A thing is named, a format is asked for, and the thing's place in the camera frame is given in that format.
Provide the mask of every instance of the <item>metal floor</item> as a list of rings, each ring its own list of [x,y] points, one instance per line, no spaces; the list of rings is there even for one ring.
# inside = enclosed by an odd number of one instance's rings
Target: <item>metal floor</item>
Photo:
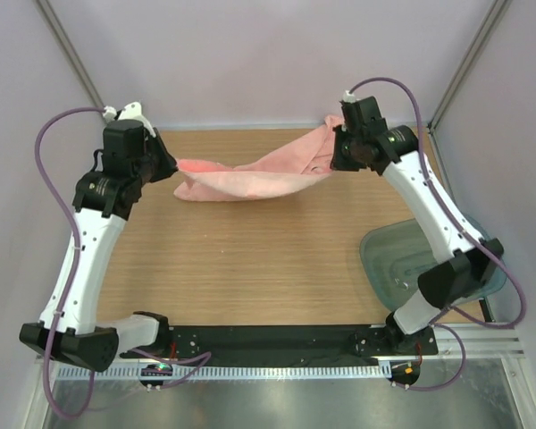
[[[420,384],[448,379],[456,360],[423,362]],[[92,407],[104,407],[140,387],[97,382]],[[77,409],[84,382],[59,382],[56,396]],[[77,421],[48,415],[44,428],[138,429],[522,428],[500,360],[468,360],[463,376],[442,391],[391,388],[377,379],[198,382],[168,391],[139,392]]]

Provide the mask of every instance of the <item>black mounting plate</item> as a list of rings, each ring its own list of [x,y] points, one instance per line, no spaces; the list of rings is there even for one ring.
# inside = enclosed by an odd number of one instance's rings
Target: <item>black mounting plate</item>
[[[376,357],[416,356],[416,343],[395,352],[383,326],[173,326],[176,357],[212,353],[207,366],[340,367],[377,365]],[[424,356],[439,350],[431,328],[417,340]],[[138,358],[128,353],[126,358]]]

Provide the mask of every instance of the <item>cable connector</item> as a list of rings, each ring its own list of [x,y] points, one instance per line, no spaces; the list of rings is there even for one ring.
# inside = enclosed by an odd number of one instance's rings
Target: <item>cable connector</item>
[[[357,101],[357,97],[355,94],[346,91],[343,93],[341,101],[343,101],[344,103],[355,103]]]
[[[110,105],[107,105],[103,112],[103,117],[106,122],[114,121],[117,117],[117,109],[115,107],[111,107]]]

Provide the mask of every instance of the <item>white cable tray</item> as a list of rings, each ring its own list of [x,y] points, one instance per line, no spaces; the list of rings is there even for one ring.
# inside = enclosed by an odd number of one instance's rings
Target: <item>white cable tray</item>
[[[111,365],[103,373],[96,374],[98,381],[135,381],[135,380],[175,380],[191,371],[189,366],[173,366],[170,377],[141,376],[144,363],[118,363]],[[222,366],[205,366],[190,377],[191,381],[262,381],[262,380],[330,380],[357,378],[389,378],[389,362],[380,362],[378,366],[347,366],[339,368],[233,368]],[[56,381],[88,380],[89,371],[76,366],[62,364]]]

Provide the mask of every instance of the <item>robot end effector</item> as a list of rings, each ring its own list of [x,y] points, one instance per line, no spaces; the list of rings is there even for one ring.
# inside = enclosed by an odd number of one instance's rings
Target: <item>robot end effector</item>
[[[104,148],[94,153],[94,167],[76,185],[72,205],[77,212],[88,208],[102,212],[103,217],[118,215],[127,221],[145,184],[167,179],[178,171],[158,131],[148,127],[150,124],[120,116],[105,126]],[[104,167],[101,172],[96,171],[98,152]]]
[[[457,229],[448,219],[426,180],[420,180],[423,154],[419,153],[418,138],[409,127],[389,129],[374,97],[357,100],[346,93],[341,109],[345,123],[334,129],[331,169],[357,172],[369,168],[385,177],[411,208],[439,263],[419,276],[419,290],[387,317],[386,339],[395,350],[408,349],[434,318],[456,303],[469,300],[494,273],[496,265],[465,239],[465,233],[498,258],[504,249],[498,239],[485,240],[464,219],[437,178],[431,175],[428,180],[448,211],[462,219],[463,229]],[[424,159],[424,165],[428,166],[428,160]]]

